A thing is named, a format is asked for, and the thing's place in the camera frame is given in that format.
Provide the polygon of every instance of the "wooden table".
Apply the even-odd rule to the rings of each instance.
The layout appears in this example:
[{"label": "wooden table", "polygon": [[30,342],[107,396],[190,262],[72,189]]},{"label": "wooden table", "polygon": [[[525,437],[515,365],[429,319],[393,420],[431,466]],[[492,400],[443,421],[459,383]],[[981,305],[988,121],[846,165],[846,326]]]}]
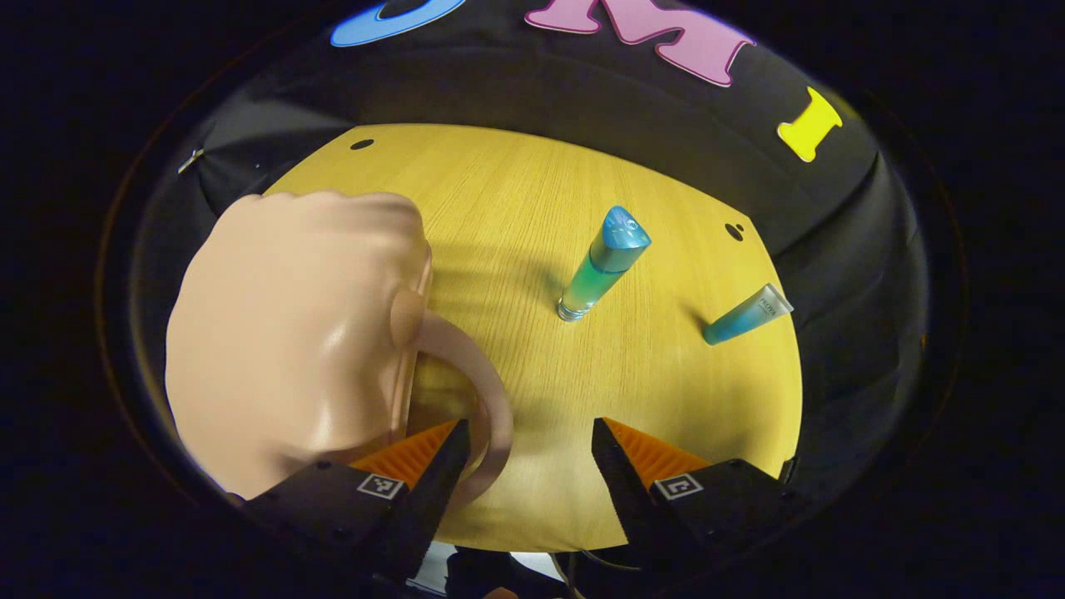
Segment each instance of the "wooden table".
[{"label": "wooden table", "polygon": [[[445,125],[357,127],[267,193],[327,189],[417,204],[433,250],[429,305],[477,340],[512,396],[507,468],[444,518],[438,540],[498,551],[624,544],[590,451],[600,416],[774,476],[794,454],[802,385],[791,318],[716,346],[700,334],[700,321],[766,282],[781,286],[740,212],[588,148]],[[583,321],[562,322],[555,301],[615,205],[653,244]],[[471,415],[472,395],[461,375],[420,359],[409,432]]]}]

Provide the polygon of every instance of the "black fabric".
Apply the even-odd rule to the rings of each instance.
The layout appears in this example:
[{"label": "black fabric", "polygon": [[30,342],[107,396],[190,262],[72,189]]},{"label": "black fabric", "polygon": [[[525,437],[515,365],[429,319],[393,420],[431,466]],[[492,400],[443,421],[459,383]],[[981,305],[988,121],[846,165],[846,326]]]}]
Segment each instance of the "black fabric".
[{"label": "black fabric", "polygon": [[[129,367],[150,382],[137,392],[151,395],[176,440],[159,394],[166,323],[190,259],[240,195],[263,191],[354,125],[521,131],[643,164],[752,218],[797,306],[804,407],[792,484],[832,500],[891,435],[921,361],[929,274],[892,165],[853,109],[764,45],[740,50],[735,82],[721,88],[657,56],[660,39],[622,44],[602,7],[593,12],[602,31],[573,35],[524,23],[538,4],[469,0],[429,26],[355,48],[331,47],[323,29],[192,127],[151,197],[126,205],[140,230],[130,296],[116,301],[128,302],[128,342],[143,356]],[[845,124],[813,163],[775,133],[808,103],[806,85]],[[197,148],[203,156],[177,175]]]}]

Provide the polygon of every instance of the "pink letter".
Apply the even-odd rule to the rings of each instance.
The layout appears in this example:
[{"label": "pink letter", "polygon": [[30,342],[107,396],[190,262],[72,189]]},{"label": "pink letter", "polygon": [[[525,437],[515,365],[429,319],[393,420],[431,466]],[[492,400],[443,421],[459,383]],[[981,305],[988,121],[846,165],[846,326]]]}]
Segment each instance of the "pink letter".
[{"label": "pink letter", "polygon": [[595,33],[602,27],[591,17],[595,2],[603,2],[613,30],[625,44],[639,44],[670,31],[681,31],[672,44],[655,51],[666,61],[716,85],[732,85],[728,67],[743,44],[754,42],[695,11],[666,11],[653,0],[552,0],[542,11],[525,15],[525,22],[570,33]]}]

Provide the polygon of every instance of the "mug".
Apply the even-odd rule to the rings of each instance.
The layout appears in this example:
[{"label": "mug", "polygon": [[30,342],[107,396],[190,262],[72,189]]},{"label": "mug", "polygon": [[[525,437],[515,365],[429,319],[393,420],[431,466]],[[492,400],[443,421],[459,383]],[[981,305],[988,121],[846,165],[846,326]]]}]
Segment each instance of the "mug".
[{"label": "mug", "polygon": [[471,464],[449,507],[506,465],[510,403],[477,344],[427,308],[431,250],[400,195],[248,195],[215,224],[166,331],[166,392],[182,444],[245,499],[316,459],[350,463],[406,435],[416,352],[479,399]]}]

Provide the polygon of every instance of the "bottle cap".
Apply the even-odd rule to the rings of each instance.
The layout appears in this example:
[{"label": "bottle cap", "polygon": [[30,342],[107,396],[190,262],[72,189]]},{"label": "bottle cap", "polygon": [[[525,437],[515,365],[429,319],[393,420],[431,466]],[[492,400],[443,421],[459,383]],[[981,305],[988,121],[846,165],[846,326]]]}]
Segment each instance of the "bottle cap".
[{"label": "bottle cap", "polygon": [[603,232],[592,241],[588,253],[596,269],[607,273],[623,273],[649,245],[651,238],[643,227],[627,210],[615,206],[606,213]]}]

